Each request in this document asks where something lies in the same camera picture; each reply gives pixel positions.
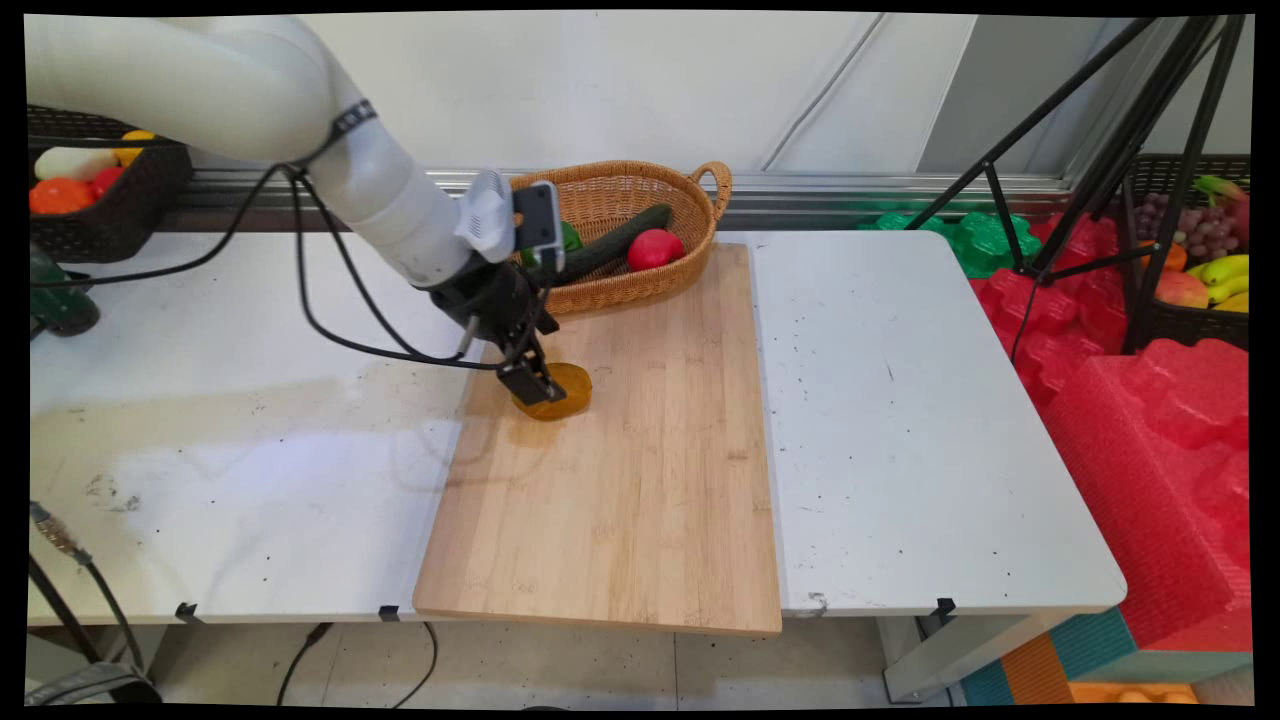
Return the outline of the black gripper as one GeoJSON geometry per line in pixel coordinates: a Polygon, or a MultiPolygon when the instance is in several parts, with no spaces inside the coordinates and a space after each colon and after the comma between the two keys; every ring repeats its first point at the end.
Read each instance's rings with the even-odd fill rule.
{"type": "Polygon", "coordinates": [[[503,361],[497,378],[526,406],[553,404],[568,395],[564,363],[544,354],[539,340],[515,351],[530,325],[541,334],[559,329],[541,301],[541,291],[554,279],[554,273],[539,268],[529,270],[511,260],[490,264],[472,255],[461,274],[428,290],[435,306],[465,329],[476,320],[474,338],[498,346],[503,361]]]}

